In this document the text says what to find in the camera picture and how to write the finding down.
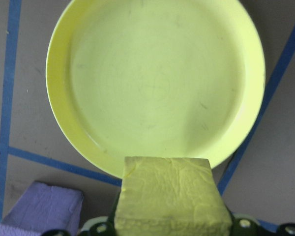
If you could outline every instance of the yellow foam block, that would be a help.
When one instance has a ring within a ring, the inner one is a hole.
[[[228,236],[231,225],[208,160],[126,157],[118,236]]]

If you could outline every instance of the blue tape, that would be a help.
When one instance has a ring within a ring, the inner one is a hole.
[[[256,122],[253,125],[250,133],[248,134],[248,136],[246,137],[246,139],[244,140],[244,142],[240,145],[240,147],[238,148],[238,150],[236,151],[236,153],[234,154],[234,157],[232,159],[232,161],[229,163],[225,173],[223,174],[221,180],[219,181],[217,188],[220,192],[220,194],[222,195],[225,192],[225,189],[227,187],[227,185],[229,184],[240,160],[243,157],[244,152],[247,149],[247,146],[250,142],[250,140],[252,139],[253,134],[256,132],[257,126],[259,125],[265,111],[266,108],[268,107],[271,98],[273,97],[285,71],[286,68],[288,67],[293,55],[295,52],[295,26],[292,30],[292,33],[283,49],[283,52],[281,54],[281,57],[279,59],[279,61],[277,62],[273,73],[270,77],[270,80],[265,88],[265,94],[264,94],[264,99],[259,111],[259,114],[257,116]]]
[[[263,221],[263,220],[258,220],[258,221],[261,224],[261,226],[263,228],[265,228],[266,230],[269,230],[271,232],[276,232],[277,227],[278,227],[277,225],[272,224],[272,223],[269,223],[269,222],[266,222],[266,221]]]
[[[3,200],[6,180],[8,146],[11,125],[12,96],[15,72],[16,50],[19,34],[21,0],[10,0],[5,45],[5,62],[0,125],[0,221],[3,212]]]
[[[98,173],[95,171],[84,169],[82,167],[71,165],[71,164],[68,164],[68,163],[65,163],[62,161],[57,161],[57,160],[54,160],[54,159],[51,159],[51,158],[48,158],[45,156],[34,154],[34,153],[24,151],[21,149],[17,149],[14,147],[9,148],[9,153],[11,155],[23,158],[25,160],[34,161],[34,162],[37,162],[37,163],[40,163],[40,164],[43,164],[46,166],[54,167],[54,168],[57,168],[57,169],[60,169],[63,171],[71,172],[71,173],[81,175],[84,177],[88,177],[91,179],[95,179],[95,180],[98,180],[98,181],[101,181],[104,183],[109,183],[109,184],[112,184],[115,186],[121,186],[121,179],[113,178],[113,177],[107,176],[105,174],[101,174],[101,173]]]

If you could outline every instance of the yellow plate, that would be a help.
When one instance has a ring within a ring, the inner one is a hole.
[[[225,160],[258,114],[265,65],[237,0],[74,0],[46,77],[67,139],[121,177],[125,156]]]

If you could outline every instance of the screw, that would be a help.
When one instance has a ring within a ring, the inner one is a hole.
[[[251,223],[249,220],[241,219],[239,222],[239,225],[242,226],[243,228],[250,228]]]
[[[101,224],[101,225],[97,226],[97,228],[96,228],[96,231],[98,233],[105,232],[106,230],[107,230],[107,226],[105,224]]]
[[[295,227],[293,227],[293,226],[286,226],[285,231],[291,235],[295,235]]]

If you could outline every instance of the table surface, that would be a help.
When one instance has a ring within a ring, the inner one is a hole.
[[[0,0],[0,220],[35,180],[82,190],[82,224],[108,215],[119,191],[120,180],[71,146],[49,106],[46,53],[69,2]],[[230,210],[273,229],[295,222],[295,0],[241,2],[263,44],[266,99],[253,136],[213,175]]]

